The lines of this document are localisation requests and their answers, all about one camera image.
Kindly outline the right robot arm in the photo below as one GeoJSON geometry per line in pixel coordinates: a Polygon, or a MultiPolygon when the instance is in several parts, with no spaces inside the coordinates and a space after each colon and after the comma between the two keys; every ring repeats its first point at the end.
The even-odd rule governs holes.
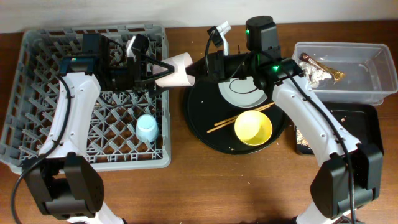
{"type": "Polygon", "coordinates": [[[383,152],[364,145],[335,119],[319,100],[303,70],[283,58],[271,16],[246,21],[245,54],[206,53],[187,73],[212,83],[252,77],[298,127],[320,166],[311,186],[312,203],[296,223],[356,223],[356,209],[380,194],[383,152]]]}

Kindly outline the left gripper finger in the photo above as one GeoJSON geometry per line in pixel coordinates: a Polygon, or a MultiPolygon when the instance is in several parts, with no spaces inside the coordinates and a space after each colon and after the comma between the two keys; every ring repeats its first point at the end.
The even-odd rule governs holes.
{"type": "Polygon", "coordinates": [[[148,92],[149,95],[160,95],[165,91],[172,89],[172,86],[166,86],[162,81],[164,78],[171,76],[173,72],[166,70],[153,74],[146,73],[141,76],[141,92],[148,92]]]}
{"type": "Polygon", "coordinates": [[[141,54],[141,60],[152,65],[150,70],[153,75],[170,75],[175,71],[175,67],[173,65],[153,59],[146,54],[141,54]]]}

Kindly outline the blue cup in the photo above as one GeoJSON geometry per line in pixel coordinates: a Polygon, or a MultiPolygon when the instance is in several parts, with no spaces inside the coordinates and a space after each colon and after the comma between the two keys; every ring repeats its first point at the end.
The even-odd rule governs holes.
{"type": "Polygon", "coordinates": [[[156,119],[149,114],[140,116],[136,123],[135,132],[141,142],[154,142],[159,135],[156,119]]]}

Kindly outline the yellow bowl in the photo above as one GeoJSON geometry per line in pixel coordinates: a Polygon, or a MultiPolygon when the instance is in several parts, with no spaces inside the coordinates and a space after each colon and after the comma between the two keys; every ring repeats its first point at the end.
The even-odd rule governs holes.
{"type": "Polygon", "coordinates": [[[237,117],[234,132],[243,144],[260,146],[270,140],[273,127],[271,120],[264,113],[249,110],[237,117]]]}

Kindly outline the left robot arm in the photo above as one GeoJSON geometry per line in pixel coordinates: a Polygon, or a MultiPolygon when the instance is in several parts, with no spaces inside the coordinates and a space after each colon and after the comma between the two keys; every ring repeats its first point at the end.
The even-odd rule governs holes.
{"type": "Polygon", "coordinates": [[[60,92],[49,135],[36,158],[22,164],[25,182],[43,215],[72,223],[122,223],[104,201],[104,184],[87,160],[91,115],[101,91],[145,91],[175,67],[147,55],[149,39],[135,35],[111,63],[113,41],[83,36],[82,49],[62,59],[60,92]]]}

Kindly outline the white tissue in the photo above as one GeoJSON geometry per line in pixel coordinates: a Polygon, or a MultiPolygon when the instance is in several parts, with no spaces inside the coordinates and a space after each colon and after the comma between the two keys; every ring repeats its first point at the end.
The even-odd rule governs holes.
{"type": "Polygon", "coordinates": [[[318,88],[321,84],[324,85],[329,81],[333,81],[331,74],[310,65],[307,62],[300,62],[300,68],[304,71],[306,78],[312,88],[318,88]]]}

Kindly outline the pink cup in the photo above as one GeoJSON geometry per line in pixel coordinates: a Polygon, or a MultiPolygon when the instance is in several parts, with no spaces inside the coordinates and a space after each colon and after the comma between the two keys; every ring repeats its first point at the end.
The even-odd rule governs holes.
{"type": "Polygon", "coordinates": [[[183,54],[170,57],[163,60],[163,62],[171,64],[175,67],[173,74],[162,80],[166,86],[180,87],[194,85],[195,77],[187,75],[185,70],[193,63],[189,53],[185,52],[183,54]]]}

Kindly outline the gold snack wrapper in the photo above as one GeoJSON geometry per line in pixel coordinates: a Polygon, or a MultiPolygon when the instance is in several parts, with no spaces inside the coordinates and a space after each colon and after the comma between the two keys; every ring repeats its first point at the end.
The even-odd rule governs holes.
{"type": "Polygon", "coordinates": [[[303,62],[307,62],[310,65],[317,67],[319,70],[322,70],[323,72],[329,73],[333,77],[335,82],[339,82],[346,76],[343,72],[339,70],[335,70],[334,68],[327,67],[326,65],[317,62],[316,60],[311,58],[311,56],[309,56],[307,53],[301,53],[299,59],[303,62]]]}

